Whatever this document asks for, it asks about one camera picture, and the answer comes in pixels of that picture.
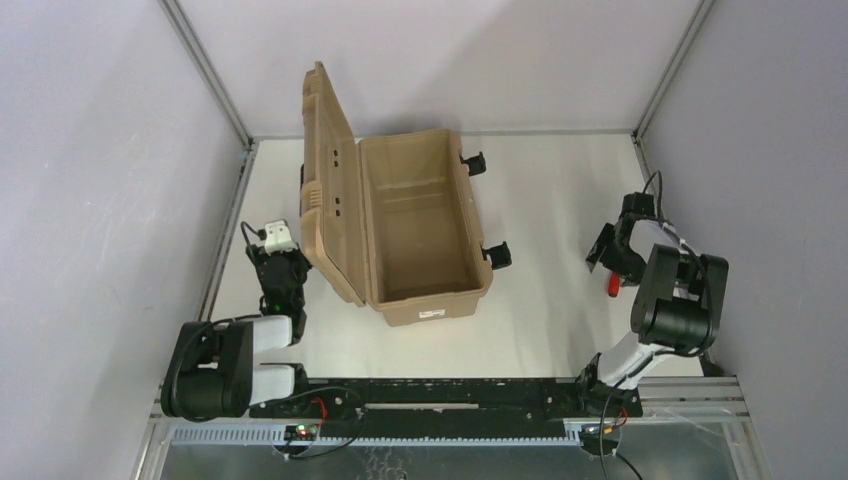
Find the red handled screwdriver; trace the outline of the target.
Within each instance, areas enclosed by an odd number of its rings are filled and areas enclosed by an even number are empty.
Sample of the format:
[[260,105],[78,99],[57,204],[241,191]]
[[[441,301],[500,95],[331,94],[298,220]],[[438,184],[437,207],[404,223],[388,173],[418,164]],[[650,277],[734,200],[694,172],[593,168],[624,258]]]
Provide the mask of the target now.
[[607,284],[607,294],[608,294],[608,296],[610,298],[617,298],[620,294],[621,285],[622,285],[622,281],[621,281],[620,276],[615,272],[611,272],[610,275],[609,275],[609,280],[608,280],[608,284]]

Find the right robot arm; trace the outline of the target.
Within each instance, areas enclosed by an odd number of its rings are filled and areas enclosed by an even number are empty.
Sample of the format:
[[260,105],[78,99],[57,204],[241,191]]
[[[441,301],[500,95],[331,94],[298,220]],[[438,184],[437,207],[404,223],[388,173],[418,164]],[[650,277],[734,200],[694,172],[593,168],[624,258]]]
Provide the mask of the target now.
[[[643,258],[630,245],[637,224],[652,222],[671,237],[656,243]],[[622,286],[637,289],[630,330],[612,348],[597,353],[576,381],[580,408],[606,417],[636,396],[639,381],[663,360],[694,358],[715,342],[722,317],[728,261],[698,253],[659,216],[655,198],[634,192],[624,196],[615,223],[603,226],[585,262],[602,265]]]

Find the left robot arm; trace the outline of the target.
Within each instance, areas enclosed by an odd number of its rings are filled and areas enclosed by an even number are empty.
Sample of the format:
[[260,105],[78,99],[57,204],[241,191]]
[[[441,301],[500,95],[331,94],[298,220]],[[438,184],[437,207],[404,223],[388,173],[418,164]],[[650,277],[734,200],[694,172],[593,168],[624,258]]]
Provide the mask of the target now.
[[296,246],[246,248],[260,283],[259,311],[181,326],[160,403],[168,417],[194,422],[237,418],[249,406],[292,394],[295,369],[261,366],[256,356],[300,342],[310,263]]

